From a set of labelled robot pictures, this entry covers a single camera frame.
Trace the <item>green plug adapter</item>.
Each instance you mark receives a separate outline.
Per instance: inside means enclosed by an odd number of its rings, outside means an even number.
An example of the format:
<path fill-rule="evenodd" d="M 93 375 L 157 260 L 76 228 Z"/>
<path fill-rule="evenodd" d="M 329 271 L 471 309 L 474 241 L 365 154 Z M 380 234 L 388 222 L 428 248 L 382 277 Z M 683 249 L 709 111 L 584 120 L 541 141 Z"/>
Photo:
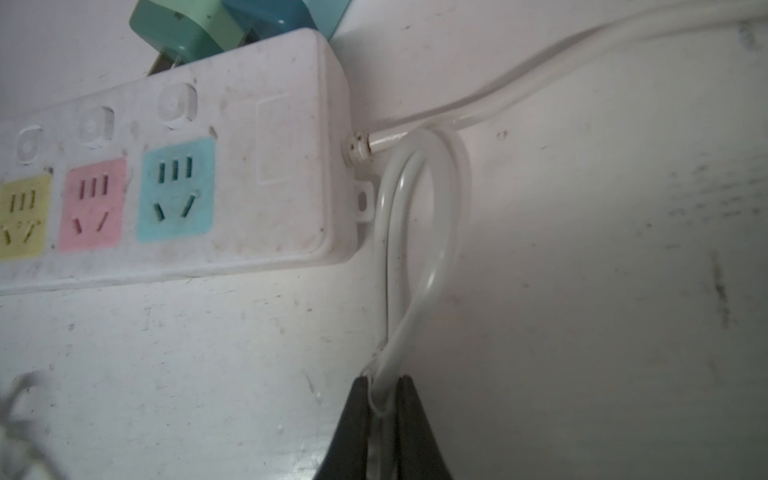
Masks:
<path fill-rule="evenodd" d="M 139 0 L 129 26 L 158 52 L 151 75 L 257 40 L 219 0 Z"/>

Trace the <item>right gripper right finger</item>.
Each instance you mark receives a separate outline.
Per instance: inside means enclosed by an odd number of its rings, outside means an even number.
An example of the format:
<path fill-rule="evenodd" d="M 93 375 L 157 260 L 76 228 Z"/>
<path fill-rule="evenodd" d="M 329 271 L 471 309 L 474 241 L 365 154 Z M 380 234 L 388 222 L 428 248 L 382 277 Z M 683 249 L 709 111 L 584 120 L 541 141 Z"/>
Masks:
<path fill-rule="evenodd" d="M 415 383 L 399 378 L 395 391 L 397 478 L 452 480 Z"/>

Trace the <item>white multicolour power strip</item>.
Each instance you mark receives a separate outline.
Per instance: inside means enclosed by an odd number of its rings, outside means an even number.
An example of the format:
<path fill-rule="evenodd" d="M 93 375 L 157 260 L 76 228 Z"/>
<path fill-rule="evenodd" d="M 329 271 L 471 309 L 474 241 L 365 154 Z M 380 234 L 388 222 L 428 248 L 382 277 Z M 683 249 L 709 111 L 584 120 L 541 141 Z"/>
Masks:
<path fill-rule="evenodd" d="M 370 184 L 344 160 L 350 95 L 312 29 L 1 125 L 1 291 L 345 262 Z"/>

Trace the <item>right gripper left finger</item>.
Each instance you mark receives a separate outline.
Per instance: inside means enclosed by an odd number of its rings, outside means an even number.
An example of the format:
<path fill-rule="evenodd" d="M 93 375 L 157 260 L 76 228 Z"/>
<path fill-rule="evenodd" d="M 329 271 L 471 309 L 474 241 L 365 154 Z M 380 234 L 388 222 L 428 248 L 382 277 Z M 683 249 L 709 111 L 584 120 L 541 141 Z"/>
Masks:
<path fill-rule="evenodd" d="M 373 413 L 369 379 L 356 378 L 350 388 L 336 430 L 314 480 L 365 480 Z"/>

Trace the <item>teal plug adapter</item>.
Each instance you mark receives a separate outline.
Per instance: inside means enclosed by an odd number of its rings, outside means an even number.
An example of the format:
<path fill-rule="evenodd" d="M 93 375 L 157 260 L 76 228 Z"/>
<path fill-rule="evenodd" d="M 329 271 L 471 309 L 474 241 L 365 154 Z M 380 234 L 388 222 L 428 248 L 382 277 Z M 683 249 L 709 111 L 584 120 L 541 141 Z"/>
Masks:
<path fill-rule="evenodd" d="M 334 35 L 350 0 L 223 0 L 248 34 L 258 40 L 310 28 L 326 40 Z"/>

